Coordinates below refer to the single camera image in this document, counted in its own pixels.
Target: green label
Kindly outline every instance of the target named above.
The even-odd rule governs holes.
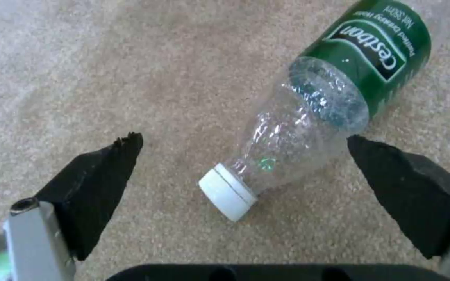
[[[322,59],[345,73],[373,117],[427,63],[428,29],[395,0],[361,0],[300,57]]]

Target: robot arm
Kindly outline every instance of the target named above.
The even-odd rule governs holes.
[[[118,205],[143,140],[130,133],[76,157],[34,197],[15,203],[0,235],[0,281],[72,281]],[[348,139],[381,205],[444,276],[405,265],[141,265],[108,281],[448,281],[450,174],[421,155],[363,137]]]

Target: empty plastic bottle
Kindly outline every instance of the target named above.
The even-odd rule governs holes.
[[[450,0],[361,0],[277,77],[238,148],[199,185],[230,220],[265,189],[325,165],[422,69]]]

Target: beige carpet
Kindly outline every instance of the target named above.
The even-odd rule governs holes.
[[[77,280],[141,263],[424,260],[350,157],[262,196],[238,224],[197,188],[263,85],[354,0],[0,0],[0,226],[75,155],[145,147]],[[450,42],[368,137],[450,171]]]

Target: bottle cap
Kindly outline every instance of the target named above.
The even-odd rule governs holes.
[[[248,186],[221,163],[200,179],[199,186],[218,210],[233,222],[257,201]]]

